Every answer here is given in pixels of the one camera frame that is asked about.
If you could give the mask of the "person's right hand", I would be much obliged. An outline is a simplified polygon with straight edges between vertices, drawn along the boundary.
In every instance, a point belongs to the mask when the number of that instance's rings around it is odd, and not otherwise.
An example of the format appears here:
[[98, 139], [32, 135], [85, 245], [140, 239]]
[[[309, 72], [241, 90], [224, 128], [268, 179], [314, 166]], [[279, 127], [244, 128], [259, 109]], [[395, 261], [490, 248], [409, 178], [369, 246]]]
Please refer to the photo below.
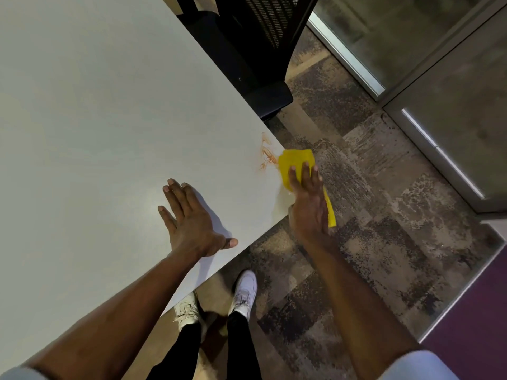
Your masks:
[[306, 191], [296, 178], [295, 167], [289, 170], [295, 203], [291, 206], [289, 223], [297, 240], [303, 244], [316, 243], [329, 235], [328, 211], [323, 193], [323, 178], [319, 167], [312, 168], [313, 189]]

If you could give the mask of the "person's left hand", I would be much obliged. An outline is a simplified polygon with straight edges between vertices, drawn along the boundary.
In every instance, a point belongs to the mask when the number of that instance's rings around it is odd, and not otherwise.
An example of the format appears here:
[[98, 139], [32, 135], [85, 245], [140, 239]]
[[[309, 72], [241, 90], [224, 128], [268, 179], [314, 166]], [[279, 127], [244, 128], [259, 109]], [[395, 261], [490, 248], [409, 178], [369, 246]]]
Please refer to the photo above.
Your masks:
[[[162, 189], [167, 200], [167, 185]], [[169, 235], [169, 239], [173, 252], [192, 252], [200, 259], [215, 255], [219, 251], [216, 249], [216, 238], [227, 236], [214, 230], [209, 211], [201, 204], [195, 191], [194, 194], [195, 211], [192, 216], [174, 216], [172, 210], [168, 209], [177, 222], [177, 230]]]

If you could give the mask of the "yellow cleaning cloth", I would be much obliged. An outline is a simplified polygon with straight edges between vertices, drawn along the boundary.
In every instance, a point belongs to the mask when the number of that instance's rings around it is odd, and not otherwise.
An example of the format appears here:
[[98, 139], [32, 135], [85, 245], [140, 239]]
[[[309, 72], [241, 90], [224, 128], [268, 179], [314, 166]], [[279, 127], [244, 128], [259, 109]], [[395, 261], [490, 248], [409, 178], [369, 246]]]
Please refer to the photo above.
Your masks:
[[[315, 165], [315, 157], [312, 150], [297, 150], [297, 149], [286, 149], [277, 159], [278, 170], [281, 175], [283, 186], [290, 192], [292, 192], [289, 170], [291, 167], [295, 167], [296, 178], [301, 181], [301, 169], [303, 163], [308, 163], [309, 168], [312, 169]], [[327, 211], [328, 211], [328, 228], [333, 229], [337, 227], [337, 221], [332, 207], [331, 200], [327, 194], [326, 188], [323, 188], [324, 198], [326, 200]]]

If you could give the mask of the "person's right forearm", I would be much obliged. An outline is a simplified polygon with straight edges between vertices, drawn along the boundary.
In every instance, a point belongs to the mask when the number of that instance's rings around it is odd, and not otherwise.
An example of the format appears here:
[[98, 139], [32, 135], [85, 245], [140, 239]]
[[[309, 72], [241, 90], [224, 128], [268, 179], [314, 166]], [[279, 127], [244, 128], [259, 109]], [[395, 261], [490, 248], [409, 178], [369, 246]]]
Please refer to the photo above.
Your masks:
[[377, 380], [394, 362], [422, 346], [358, 272], [338, 254], [330, 235], [297, 238], [329, 296], [334, 323], [359, 380]]

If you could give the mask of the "person's left forearm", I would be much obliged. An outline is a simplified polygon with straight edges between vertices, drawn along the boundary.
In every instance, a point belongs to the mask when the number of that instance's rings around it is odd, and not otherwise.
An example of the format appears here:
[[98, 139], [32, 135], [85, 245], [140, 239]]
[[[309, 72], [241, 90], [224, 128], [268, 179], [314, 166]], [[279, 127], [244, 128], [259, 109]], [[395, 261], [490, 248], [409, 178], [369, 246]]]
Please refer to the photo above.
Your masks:
[[201, 248], [173, 250], [23, 366], [52, 380], [122, 378], [177, 288], [203, 255]]

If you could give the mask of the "orange sauce stain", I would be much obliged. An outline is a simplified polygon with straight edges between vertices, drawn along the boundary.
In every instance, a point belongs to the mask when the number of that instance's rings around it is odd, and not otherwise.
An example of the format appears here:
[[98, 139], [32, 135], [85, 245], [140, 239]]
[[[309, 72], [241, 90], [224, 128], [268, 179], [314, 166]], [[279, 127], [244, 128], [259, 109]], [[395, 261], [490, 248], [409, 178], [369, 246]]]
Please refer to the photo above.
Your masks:
[[262, 142], [261, 142], [261, 163], [259, 166], [260, 171], [266, 170], [269, 166], [272, 166], [279, 170], [279, 163], [278, 163], [278, 155], [275, 152], [275, 149], [273, 148], [273, 142], [270, 137], [270, 135], [267, 134], [267, 132], [262, 133]]

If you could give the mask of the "white right shoe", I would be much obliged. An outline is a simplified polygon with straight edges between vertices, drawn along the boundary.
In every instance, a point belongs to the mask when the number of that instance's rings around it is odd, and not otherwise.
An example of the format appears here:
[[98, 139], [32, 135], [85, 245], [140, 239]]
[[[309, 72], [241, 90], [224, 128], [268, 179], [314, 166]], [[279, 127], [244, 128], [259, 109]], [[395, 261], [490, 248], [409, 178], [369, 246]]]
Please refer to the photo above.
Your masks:
[[248, 321], [257, 296], [257, 277], [251, 270], [242, 271], [234, 285], [234, 295], [229, 309], [229, 316], [236, 312]]

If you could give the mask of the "white shoe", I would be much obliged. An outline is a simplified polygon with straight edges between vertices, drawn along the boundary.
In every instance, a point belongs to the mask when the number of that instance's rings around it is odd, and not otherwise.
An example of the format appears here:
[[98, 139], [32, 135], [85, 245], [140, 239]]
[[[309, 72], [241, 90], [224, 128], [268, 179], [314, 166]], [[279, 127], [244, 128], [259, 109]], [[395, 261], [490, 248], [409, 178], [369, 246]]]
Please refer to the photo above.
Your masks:
[[175, 319], [179, 332], [189, 325], [202, 324], [199, 302], [195, 291], [187, 294], [180, 302], [174, 306]]
[[251, 270], [242, 271], [234, 285], [234, 295], [229, 309], [229, 316], [236, 312], [248, 321], [257, 296], [257, 277]]

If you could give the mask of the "white left shoe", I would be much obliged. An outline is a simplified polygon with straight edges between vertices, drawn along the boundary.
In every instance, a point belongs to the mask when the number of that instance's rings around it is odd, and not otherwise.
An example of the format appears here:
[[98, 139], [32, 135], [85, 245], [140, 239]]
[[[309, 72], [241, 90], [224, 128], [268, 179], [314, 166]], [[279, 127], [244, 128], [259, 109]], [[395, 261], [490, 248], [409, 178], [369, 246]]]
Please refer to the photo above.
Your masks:
[[195, 291], [187, 294], [180, 302], [174, 306], [175, 319], [179, 332], [189, 325], [202, 324], [199, 302]]

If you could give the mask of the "black right trouser leg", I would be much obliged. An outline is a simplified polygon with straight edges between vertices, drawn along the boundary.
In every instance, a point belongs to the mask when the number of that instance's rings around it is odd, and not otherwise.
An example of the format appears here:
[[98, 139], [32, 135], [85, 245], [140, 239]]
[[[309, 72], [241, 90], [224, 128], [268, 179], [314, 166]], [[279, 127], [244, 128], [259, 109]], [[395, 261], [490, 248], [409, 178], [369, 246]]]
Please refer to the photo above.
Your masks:
[[262, 380], [248, 319], [237, 311], [227, 318], [227, 380]]

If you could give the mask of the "black trouser leg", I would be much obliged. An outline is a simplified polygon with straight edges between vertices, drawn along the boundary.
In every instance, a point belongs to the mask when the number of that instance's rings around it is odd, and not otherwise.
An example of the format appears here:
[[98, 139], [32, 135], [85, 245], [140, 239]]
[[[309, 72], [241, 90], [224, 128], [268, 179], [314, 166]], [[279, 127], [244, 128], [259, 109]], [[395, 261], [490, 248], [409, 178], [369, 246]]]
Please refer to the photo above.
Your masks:
[[237, 311], [227, 318], [227, 380], [262, 380], [248, 319]]
[[201, 344], [199, 322], [183, 326], [164, 359], [149, 372], [146, 380], [192, 380]]

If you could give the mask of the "black left trouser leg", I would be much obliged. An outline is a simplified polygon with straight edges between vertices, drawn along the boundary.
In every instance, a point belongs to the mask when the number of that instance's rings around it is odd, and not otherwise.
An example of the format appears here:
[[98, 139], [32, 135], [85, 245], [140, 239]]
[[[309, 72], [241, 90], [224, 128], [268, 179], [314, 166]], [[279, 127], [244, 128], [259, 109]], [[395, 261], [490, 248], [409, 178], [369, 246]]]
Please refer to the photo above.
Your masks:
[[199, 322], [183, 326], [164, 359], [149, 372], [146, 380], [192, 380], [201, 344]]

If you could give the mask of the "black mesh office chair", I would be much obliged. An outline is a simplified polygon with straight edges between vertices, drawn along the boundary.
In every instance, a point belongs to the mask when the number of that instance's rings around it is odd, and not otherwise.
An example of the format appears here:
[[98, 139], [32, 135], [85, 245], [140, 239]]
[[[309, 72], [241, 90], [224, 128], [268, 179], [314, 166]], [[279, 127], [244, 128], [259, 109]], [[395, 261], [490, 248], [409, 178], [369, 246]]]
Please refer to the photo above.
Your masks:
[[293, 102], [285, 76], [318, 0], [215, 0], [218, 13], [176, 1], [180, 22], [262, 121]]

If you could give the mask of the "white left sleeve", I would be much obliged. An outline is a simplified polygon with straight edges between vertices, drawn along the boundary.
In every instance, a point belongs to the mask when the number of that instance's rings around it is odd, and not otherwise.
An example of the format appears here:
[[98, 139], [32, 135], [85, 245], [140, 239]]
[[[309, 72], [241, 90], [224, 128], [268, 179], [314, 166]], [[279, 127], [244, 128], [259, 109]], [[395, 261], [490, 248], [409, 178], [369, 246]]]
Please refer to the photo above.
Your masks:
[[0, 374], [0, 380], [50, 380], [50, 379], [33, 368], [26, 366], [17, 366]]

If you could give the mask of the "white sleeve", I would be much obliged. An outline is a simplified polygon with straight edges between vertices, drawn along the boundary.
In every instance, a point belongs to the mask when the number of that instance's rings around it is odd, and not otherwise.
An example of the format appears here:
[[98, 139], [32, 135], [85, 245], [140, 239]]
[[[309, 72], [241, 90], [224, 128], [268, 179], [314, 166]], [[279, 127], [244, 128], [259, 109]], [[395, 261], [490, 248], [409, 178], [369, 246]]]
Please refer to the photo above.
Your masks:
[[0, 374], [0, 380], [50, 380], [50, 379], [33, 368], [26, 366], [17, 366]]
[[433, 352], [413, 351], [396, 359], [377, 380], [459, 380]]

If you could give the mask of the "white right sleeve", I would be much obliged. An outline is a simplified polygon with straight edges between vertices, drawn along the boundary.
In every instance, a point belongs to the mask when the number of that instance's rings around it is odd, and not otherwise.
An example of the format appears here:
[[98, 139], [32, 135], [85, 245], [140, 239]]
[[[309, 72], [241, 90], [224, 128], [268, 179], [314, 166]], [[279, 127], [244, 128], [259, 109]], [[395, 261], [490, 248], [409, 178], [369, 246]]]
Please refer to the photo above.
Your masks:
[[377, 380], [459, 380], [433, 352], [413, 351], [396, 359]]

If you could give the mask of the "frosted glass wall panel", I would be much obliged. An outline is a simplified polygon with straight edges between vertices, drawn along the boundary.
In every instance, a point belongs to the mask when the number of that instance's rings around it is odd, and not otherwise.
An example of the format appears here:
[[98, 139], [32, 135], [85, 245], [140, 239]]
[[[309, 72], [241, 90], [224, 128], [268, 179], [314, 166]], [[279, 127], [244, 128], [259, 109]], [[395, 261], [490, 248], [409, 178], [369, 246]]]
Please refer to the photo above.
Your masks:
[[375, 99], [497, 0], [319, 0], [308, 26]]

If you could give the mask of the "glass door with metal frame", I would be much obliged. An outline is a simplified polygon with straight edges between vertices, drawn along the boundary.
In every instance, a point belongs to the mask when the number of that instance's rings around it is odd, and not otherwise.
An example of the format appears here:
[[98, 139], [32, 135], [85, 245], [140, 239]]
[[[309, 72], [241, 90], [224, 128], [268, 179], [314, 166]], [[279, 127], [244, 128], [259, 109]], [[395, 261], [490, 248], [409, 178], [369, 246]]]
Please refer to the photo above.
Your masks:
[[507, 212], [507, 0], [385, 110], [477, 213]]

